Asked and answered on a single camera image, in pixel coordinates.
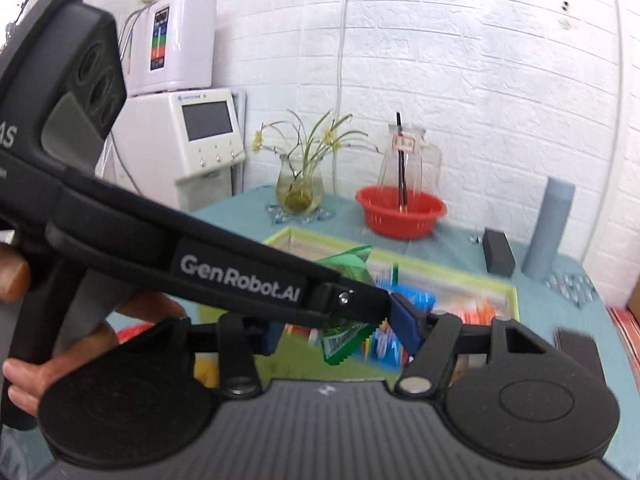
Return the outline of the person's left hand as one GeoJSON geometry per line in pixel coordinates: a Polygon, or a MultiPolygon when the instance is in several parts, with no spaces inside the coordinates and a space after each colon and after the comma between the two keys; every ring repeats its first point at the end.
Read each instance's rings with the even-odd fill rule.
{"type": "MultiPolygon", "coordinates": [[[[1,300],[10,304],[27,292],[30,272],[27,262],[11,246],[1,244],[1,300]]],[[[140,290],[125,301],[117,311],[143,322],[158,323],[165,318],[184,318],[180,304],[160,292],[140,290]]],[[[102,322],[68,350],[42,365],[7,358],[2,374],[10,383],[8,395],[22,412],[36,416],[44,393],[59,379],[94,360],[118,345],[116,333],[102,322]]]]}

